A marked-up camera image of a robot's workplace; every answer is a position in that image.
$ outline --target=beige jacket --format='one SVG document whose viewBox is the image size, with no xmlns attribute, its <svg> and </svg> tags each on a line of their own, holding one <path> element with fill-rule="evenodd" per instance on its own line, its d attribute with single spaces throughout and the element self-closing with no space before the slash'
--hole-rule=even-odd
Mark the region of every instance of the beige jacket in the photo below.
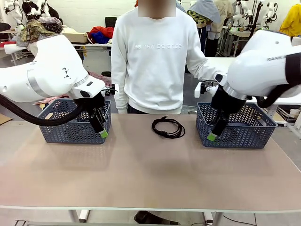
<svg viewBox="0 0 301 226">
<path fill-rule="evenodd" d="M 229 0 L 214 0 L 220 15 L 221 15 L 221 22 L 219 24 L 212 23 L 211 24 L 211 31 L 215 33 L 220 33 L 222 31 L 222 26 L 225 20 L 234 15 L 234 9 Z"/>
</svg>

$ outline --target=gray plastic basket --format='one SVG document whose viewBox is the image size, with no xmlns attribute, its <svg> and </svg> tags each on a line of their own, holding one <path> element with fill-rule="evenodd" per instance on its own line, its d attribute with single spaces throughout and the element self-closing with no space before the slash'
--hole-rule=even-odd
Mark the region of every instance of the gray plastic basket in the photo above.
<svg viewBox="0 0 301 226">
<path fill-rule="evenodd" d="M 109 131 L 111 126 L 111 101 L 105 102 L 104 127 Z M 40 119 L 45 119 L 49 114 L 49 119 L 59 119 L 76 109 L 76 105 L 71 99 L 57 99 L 47 106 L 39 115 Z M 93 144 L 100 145 L 105 142 L 105 138 L 96 133 L 89 122 L 83 122 L 88 119 L 88 113 L 82 112 L 76 119 L 60 126 L 40 126 L 41 132 L 47 143 L 60 144 Z"/>
<path fill-rule="evenodd" d="M 277 127 L 257 105 L 246 104 L 239 113 L 230 116 L 229 125 L 213 142 L 207 137 L 217 113 L 210 103 L 198 103 L 197 129 L 205 147 L 264 148 Z"/>
</svg>

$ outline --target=gray floor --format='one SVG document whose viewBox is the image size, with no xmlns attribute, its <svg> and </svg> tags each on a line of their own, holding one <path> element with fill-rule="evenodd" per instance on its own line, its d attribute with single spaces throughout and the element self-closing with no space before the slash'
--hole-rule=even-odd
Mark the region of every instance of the gray floor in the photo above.
<svg viewBox="0 0 301 226">
<path fill-rule="evenodd" d="M 107 58 L 101 54 L 88 53 L 88 59 L 85 60 L 85 67 L 93 72 L 101 73 L 101 71 L 107 71 L 110 69 L 110 62 Z M 6 56 L 0 59 L 0 67 L 13 66 L 10 61 L 11 57 Z M 30 59 L 22 59 L 20 64 L 26 63 Z M 198 81 L 194 79 L 190 74 L 185 76 L 184 85 L 184 105 L 195 106 L 198 101 L 210 101 L 209 96 L 203 96 L 201 99 L 195 99 L 193 96 L 193 90 L 196 87 Z M 31 103 L 18 104 L 21 108 L 27 112 L 38 115 L 41 111 L 39 107 L 32 106 Z M 112 103 L 112 112 L 116 113 L 115 104 Z M 0 113 L 13 117 L 14 120 L 21 120 L 19 117 L 12 114 L 10 111 L 0 106 Z M 277 128 L 273 134 L 274 140 L 278 145 L 286 152 L 286 154 L 292 159 L 296 166 L 301 169 L 301 141 L 287 128 Z M 182 225 L 190 225 L 192 223 L 203 223 L 204 219 L 202 214 L 194 212 L 158 212 L 157 215 L 178 221 Z M 135 211 L 92 211 L 89 217 L 89 222 L 104 222 L 104 223 L 134 223 Z M 227 217 L 233 218 L 238 221 L 244 221 L 254 224 L 253 214 L 225 214 Z M 258 226 L 300 226 L 301 225 L 301 213 L 290 214 L 257 214 Z M 13 226 L 15 219 L 30 220 L 30 221 L 44 221 L 44 222 L 69 222 L 70 218 L 66 210 L 8 210 L 0 209 L 0 225 L 1 226 Z M 240 225 L 222 219 L 222 226 L 234 226 Z"/>
</svg>

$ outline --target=yellow garment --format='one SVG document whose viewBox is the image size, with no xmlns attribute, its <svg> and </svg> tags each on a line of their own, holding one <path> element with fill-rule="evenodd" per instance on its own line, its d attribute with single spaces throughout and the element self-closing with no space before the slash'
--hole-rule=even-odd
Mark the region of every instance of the yellow garment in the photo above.
<svg viewBox="0 0 301 226">
<path fill-rule="evenodd" d="M 294 5 L 288 12 L 280 32 L 289 36 L 301 34 L 301 4 Z"/>
</svg>

